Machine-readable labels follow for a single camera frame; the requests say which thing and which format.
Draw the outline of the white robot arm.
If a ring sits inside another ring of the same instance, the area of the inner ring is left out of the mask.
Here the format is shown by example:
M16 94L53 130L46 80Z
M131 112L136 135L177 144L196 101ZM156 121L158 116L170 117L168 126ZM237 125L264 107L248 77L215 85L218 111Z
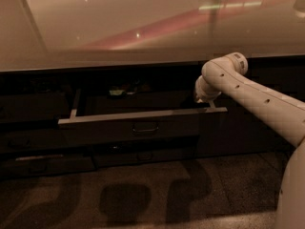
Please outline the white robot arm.
M225 94L294 147L303 145L305 103L246 78L247 70L248 61L240 52L206 62L195 81L195 99L212 102Z

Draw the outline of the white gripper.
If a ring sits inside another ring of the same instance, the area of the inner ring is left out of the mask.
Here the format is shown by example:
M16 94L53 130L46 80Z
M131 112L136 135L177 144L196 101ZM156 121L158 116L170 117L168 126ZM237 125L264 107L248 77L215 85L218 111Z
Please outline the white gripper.
M199 76L194 85L194 99L197 103L209 103L214 101L221 95L221 91L218 91L212 87L203 76Z

